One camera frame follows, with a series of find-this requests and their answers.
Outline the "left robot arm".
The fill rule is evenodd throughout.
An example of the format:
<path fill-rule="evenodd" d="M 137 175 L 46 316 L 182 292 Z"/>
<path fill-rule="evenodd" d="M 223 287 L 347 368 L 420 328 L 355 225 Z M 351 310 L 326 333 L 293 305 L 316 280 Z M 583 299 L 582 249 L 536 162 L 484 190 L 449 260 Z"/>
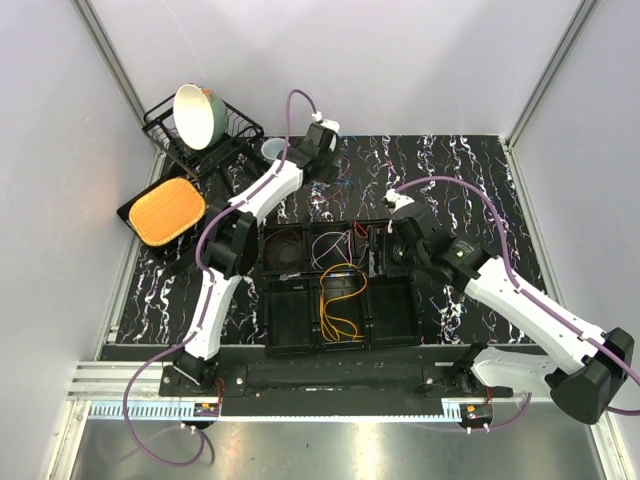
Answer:
<path fill-rule="evenodd" d="M 312 123 L 305 137 L 283 150 L 254 184 L 212 204 L 212 218 L 195 250 L 200 293 L 173 363 L 181 384 L 193 395 L 206 395 L 215 386 L 222 327 L 239 282 L 256 263 L 259 224 L 305 182 L 329 172 L 339 129 L 334 120 Z"/>

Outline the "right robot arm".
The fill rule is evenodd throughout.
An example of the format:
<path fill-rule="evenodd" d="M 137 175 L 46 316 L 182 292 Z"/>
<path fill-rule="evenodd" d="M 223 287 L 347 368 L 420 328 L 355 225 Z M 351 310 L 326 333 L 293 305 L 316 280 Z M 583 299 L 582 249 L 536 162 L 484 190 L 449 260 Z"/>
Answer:
<path fill-rule="evenodd" d="M 598 422 L 625 383 L 633 337 L 605 331 L 561 307 L 516 276 L 484 245 L 446 233 L 426 206 L 395 209 L 386 228 L 390 263 L 423 272 L 507 319 L 543 352 L 540 355 L 473 346 L 456 364 L 457 390 L 476 396 L 487 387 L 548 396 L 571 418 Z"/>

